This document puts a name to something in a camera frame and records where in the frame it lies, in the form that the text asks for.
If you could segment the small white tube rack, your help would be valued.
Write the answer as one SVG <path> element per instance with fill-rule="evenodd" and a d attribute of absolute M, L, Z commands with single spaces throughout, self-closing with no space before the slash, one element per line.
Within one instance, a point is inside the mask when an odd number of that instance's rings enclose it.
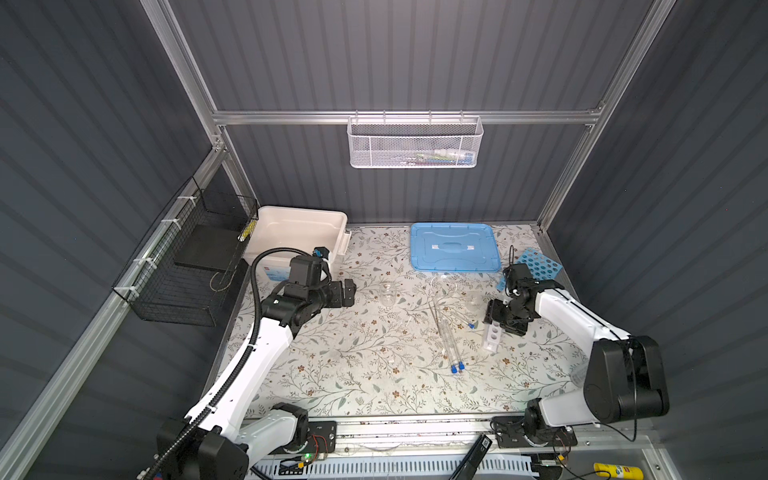
<path fill-rule="evenodd" d="M 497 353 L 503 334 L 504 331 L 498 322 L 486 324 L 483 335 L 482 348 L 489 352 Z"/>

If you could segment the blue capped test tube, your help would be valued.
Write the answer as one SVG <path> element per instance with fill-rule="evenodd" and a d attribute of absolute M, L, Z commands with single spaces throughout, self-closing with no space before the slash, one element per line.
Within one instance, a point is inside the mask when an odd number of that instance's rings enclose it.
<path fill-rule="evenodd" d="M 450 362 L 450 370 L 451 370 L 451 372 L 453 374 L 458 374 L 459 372 L 456 370 L 456 367 L 455 367 L 455 365 L 452 362 L 452 360 L 453 360 L 452 349 L 450 348 L 450 344 L 447 341 L 447 338 L 446 338 L 446 335 L 445 335 L 445 330 L 444 330 L 444 336 L 441 337 L 441 340 L 443 342 L 443 345 L 444 345 L 444 348 L 445 348 L 445 351 L 446 351 L 446 355 L 447 355 L 447 357 L 449 359 L 449 362 Z"/>
<path fill-rule="evenodd" d="M 447 309 L 447 312 L 451 315 L 454 322 L 474 330 L 477 328 L 476 320 L 472 315 L 469 315 L 463 308 L 451 307 Z"/>
<path fill-rule="evenodd" d="M 444 324 L 444 330 L 445 330 L 447 341 L 450 344 L 450 348 L 452 349 L 452 355 L 453 355 L 452 362 L 455 365 L 456 370 L 459 373 L 463 373 L 466 367 L 464 365 L 463 358 L 461 356 L 461 352 L 458 348 L 458 343 L 454 335 L 453 323 L 447 315 L 443 316 L 442 321 Z"/>

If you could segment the blue test tube rack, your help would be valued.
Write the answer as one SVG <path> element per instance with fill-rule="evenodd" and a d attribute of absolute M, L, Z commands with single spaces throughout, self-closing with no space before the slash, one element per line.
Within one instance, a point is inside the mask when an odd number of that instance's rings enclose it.
<path fill-rule="evenodd" d="M 501 280 L 496 286 L 499 292 L 507 292 L 512 283 L 520 278 L 536 281 L 555 280 L 563 269 L 559 262 L 544 255 L 539 250 L 526 248 L 518 257 L 516 257 L 515 252 L 515 247 L 511 245 L 508 250 L 509 264 L 502 270 Z"/>

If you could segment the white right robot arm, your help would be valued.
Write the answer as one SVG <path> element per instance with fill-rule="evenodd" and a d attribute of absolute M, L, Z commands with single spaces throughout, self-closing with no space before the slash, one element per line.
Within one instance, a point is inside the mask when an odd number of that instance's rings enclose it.
<path fill-rule="evenodd" d="M 523 263 L 502 270 L 505 300 L 488 302 L 484 322 L 523 337 L 545 319 L 565 333 L 587 362 L 577 389 L 528 402 L 521 428 L 533 446 L 551 446 L 569 427 L 662 417 L 670 400 L 661 349 L 599 317 L 555 280 L 538 280 Z"/>

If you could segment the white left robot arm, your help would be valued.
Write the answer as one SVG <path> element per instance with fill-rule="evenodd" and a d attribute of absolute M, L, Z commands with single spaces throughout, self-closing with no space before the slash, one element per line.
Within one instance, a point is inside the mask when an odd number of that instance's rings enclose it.
<path fill-rule="evenodd" d="M 356 285 L 336 280 L 330 252 L 289 247 L 290 272 L 262 298 L 257 263 L 248 269 L 254 293 L 254 321 L 224 373 L 180 420 L 158 431 L 154 462 L 142 479 L 244 479 L 274 450 L 300 451 L 309 435 L 308 412 L 285 402 L 261 419 L 246 424 L 247 410 L 273 365 L 288 350 L 301 328 L 324 309 L 351 307 Z"/>

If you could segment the clear glass beaker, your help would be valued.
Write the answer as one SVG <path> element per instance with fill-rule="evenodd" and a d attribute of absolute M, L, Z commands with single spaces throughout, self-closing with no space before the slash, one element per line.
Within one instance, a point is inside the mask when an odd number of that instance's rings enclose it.
<path fill-rule="evenodd" d="M 381 284 L 378 299 L 384 308 L 390 309 L 394 307 L 398 302 L 398 298 L 399 293 L 396 283 L 384 282 Z"/>

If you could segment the white plastic storage bin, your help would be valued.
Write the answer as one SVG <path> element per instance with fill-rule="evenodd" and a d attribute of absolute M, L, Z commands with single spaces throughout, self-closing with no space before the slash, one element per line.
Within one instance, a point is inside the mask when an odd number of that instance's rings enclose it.
<path fill-rule="evenodd" d="M 251 264 L 263 251 L 291 247 L 312 253 L 315 247 L 329 250 L 332 278 L 339 278 L 351 234 L 346 230 L 348 216 L 341 211 L 264 206 L 248 237 L 243 259 Z"/>

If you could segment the clear glass flask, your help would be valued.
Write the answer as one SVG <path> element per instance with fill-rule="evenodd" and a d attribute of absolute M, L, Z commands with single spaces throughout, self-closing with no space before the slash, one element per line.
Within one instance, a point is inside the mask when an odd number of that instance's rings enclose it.
<path fill-rule="evenodd" d="M 436 273 L 428 282 L 429 304 L 436 308 L 472 305 L 476 300 L 472 287 L 468 273 Z"/>

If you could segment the blue plastic box lid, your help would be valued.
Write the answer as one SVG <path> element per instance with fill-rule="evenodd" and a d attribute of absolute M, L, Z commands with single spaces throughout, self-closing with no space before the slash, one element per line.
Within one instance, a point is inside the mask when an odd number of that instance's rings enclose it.
<path fill-rule="evenodd" d="M 491 273 L 501 270 L 494 232 L 480 223 L 419 222 L 410 229 L 412 267 L 424 272 Z"/>

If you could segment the black flat device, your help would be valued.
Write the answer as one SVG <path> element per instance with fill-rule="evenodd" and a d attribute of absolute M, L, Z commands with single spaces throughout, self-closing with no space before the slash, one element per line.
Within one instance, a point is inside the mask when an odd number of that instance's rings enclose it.
<path fill-rule="evenodd" d="M 472 480 L 491 446 L 492 440 L 486 435 L 480 435 L 459 462 L 449 479 Z"/>

